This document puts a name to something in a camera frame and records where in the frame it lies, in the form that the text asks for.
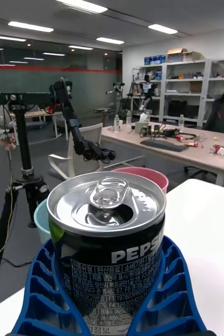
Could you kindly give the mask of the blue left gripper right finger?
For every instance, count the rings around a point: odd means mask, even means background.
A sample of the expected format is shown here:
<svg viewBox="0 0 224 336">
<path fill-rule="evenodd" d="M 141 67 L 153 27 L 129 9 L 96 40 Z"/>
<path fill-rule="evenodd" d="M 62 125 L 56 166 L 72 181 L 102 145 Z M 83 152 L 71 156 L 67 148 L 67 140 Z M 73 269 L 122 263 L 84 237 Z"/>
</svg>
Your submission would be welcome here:
<svg viewBox="0 0 224 336">
<path fill-rule="evenodd" d="M 158 277 L 127 335 L 194 335 L 205 331 L 184 257 L 175 243 L 164 236 Z"/>
</svg>

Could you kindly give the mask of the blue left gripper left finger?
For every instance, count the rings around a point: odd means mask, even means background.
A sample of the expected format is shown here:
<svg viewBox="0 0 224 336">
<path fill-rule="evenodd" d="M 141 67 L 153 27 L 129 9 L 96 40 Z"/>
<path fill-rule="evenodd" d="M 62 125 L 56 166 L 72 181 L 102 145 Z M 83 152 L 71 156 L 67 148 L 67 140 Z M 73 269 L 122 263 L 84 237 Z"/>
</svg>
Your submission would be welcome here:
<svg viewBox="0 0 224 336">
<path fill-rule="evenodd" d="M 30 265 L 13 335 L 90 335 L 80 312 L 57 278 L 54 247 L 47 241 Z"/>
</svg>

